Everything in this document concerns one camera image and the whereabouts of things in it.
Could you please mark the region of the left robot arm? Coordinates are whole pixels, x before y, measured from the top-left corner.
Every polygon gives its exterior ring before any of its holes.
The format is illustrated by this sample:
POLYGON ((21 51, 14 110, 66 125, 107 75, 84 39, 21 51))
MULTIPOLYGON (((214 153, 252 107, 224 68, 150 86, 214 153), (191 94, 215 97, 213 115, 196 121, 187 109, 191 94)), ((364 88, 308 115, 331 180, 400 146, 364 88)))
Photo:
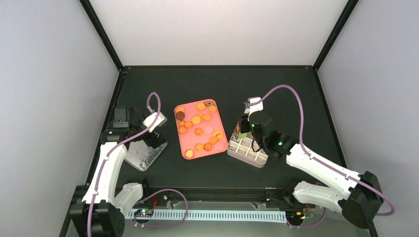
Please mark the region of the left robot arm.
POLYGON ((167 142, 154 132, 167 118, 149 109, 150 115, 136 118, 133 107, 115 107, 114 118, 100 137, 100 154, 91 184, 82 198, 70 208, 70 217, 81 237, 120 237, 125 217, 143 196, 143 185, 127 183, 116 194, 116 184, 130 143, 156 150, 167 142))

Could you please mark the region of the orange rosette butter cookie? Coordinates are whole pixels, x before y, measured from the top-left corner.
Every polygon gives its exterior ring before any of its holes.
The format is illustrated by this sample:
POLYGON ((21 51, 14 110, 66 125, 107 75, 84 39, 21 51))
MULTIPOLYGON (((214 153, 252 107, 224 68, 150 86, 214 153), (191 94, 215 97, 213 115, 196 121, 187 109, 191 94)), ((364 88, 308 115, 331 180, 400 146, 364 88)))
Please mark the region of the orange rosette butter cookie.
POLYGON ((202 128, 196 128, 195 129, 195 131, 194 131, 194 133, 197 135, 197 136, 201 136, 202 134, 203 134, 203 129, 202 128))

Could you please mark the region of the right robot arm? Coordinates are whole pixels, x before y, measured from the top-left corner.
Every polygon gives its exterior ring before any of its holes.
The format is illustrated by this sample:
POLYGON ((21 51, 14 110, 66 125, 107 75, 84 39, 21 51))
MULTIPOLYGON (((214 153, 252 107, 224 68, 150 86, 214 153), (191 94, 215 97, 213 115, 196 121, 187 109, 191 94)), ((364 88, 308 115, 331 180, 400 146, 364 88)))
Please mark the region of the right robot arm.
POLYGON ((360 174, 337 165, 311 151, 285 133, 278 132, 273 120, 263 111, 243 114, 238 123, 241 133, 249 133, 258 148, 270 158, 284 158, 287 165, 316 178, 322 185, 298 182, 281 193, 289 207, 300 203, 320 205, 361 229, 368 229, 384 203, 379 195, 377 176, 369 171, 360 174))

